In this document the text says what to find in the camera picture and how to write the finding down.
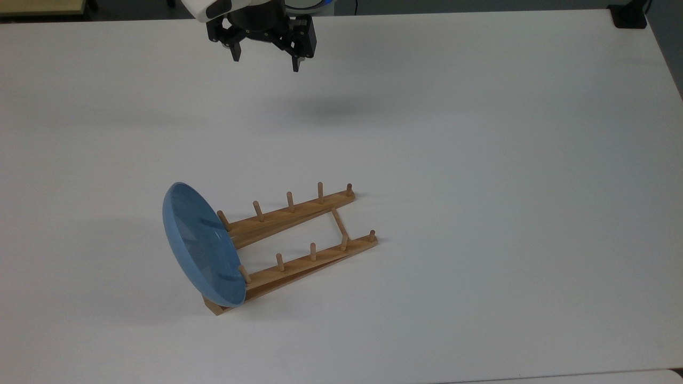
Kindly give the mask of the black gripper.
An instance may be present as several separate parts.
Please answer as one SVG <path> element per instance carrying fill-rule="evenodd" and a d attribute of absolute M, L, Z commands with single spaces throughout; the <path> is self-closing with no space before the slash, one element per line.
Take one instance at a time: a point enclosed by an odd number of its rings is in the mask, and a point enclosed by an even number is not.
<path fill-rule="evenodd" d="M 230 27 L 224 27 L 224 19 L 229 20 Z M 310 15 L 298 15 L 293 19 L 285 15 L 282 20 L 267 29 L 242 28 L 232 24 L 231 17 L 220 15 L 217 19 L 207 22 L 208 39 L 219 42 L 230 50 L 233 61 L 241 60 L 241 41 L 268 42 L 281 51 L 292 56 L 292 70 L 298 73 L 303 58 L 313 58 L 317 46 L 314 23 Z"/>

